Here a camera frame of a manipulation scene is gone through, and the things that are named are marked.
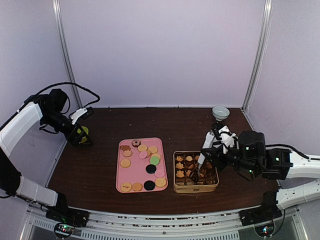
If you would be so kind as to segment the metal serving tongs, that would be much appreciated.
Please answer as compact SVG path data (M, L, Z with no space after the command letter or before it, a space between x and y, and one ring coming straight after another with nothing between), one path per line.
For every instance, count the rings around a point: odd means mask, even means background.
M201 150L211 149L215 140L215 135L212 131L209 131L206 136ZM199 170L201 172L201 167L206 159L206 156L201 152L199 158L197 160L198 167L195 170Z

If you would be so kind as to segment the star butter cookie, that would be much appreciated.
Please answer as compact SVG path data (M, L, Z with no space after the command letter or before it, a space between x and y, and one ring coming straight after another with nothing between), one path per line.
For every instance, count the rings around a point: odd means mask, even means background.
M191 175L189 176L193 182L198 182L200 178L200 172L198 169L192 170Z

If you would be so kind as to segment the brown leaf cookie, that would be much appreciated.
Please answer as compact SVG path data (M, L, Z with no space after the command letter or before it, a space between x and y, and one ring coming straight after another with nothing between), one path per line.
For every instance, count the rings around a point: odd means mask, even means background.
M180 155L178 155L175 159L177 162L182 162L184 160L184 158Z

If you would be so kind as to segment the leaf cookie second row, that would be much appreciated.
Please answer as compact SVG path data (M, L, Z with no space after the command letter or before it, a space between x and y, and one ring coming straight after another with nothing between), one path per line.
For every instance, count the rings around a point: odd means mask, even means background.
M176 165L175 165L175 167L177 168L177 169L183 169L184 168L184 165L181 163L181 162L178 162Z

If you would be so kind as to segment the green sandwich cookie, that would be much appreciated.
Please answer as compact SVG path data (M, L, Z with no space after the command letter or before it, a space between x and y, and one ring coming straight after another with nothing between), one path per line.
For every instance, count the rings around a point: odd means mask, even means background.
M157 156L152 156L149 162L151 165L157 166L160 163L160 158Z

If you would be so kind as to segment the plain round cookie bottom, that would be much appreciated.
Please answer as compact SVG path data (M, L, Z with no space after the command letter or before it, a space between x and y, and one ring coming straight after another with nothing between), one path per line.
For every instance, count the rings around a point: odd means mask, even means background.
M140 182L136 182L132 185L132 190L134 192L140 192L143 189L143 185Z

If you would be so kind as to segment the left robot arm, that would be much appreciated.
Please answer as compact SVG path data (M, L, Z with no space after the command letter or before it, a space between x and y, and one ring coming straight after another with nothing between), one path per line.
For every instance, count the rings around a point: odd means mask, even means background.
M60 88L50 93L38 92L28 97L22 106L0 127L0 189L6 198L19 197L31 203L44 205L61 222L72 218L67 197L61 192L45 187L56 142L48 138L38 139L41 131L63 136L73 146L82 146L87 133L78 123L92 108L84 106L69 116L63 111L68 95Z

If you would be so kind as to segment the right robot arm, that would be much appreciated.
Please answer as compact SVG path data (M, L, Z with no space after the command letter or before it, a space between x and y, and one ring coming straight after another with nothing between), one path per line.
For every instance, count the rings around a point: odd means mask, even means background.
M198 159L199 165L211 161L218 171L232 167L247 181L257 177L267 180L311 178L312 181L296 187L266 192L256 210L259 220L268 220L277 210L311 202L320 198L320 157L306 155L286 144L265 143L262 132L243 131L239 136L223 128L209 131Z

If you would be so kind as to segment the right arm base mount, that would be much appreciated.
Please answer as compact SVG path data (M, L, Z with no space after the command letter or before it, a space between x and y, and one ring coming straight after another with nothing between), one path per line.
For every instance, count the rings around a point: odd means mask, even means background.
M263 239L272 238L282 228L286 210L273 207L255 207L239 212L239 218L243 227L253 226L257 236Z

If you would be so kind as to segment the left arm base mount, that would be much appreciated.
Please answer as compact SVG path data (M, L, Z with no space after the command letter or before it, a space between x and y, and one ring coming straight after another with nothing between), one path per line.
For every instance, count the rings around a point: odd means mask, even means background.
M89 212L70 208L66 214L62 214L53 209L47 209L45 217L56 221L53 227L53 233L59 239L69 238L76 228L84 228L89 220Z

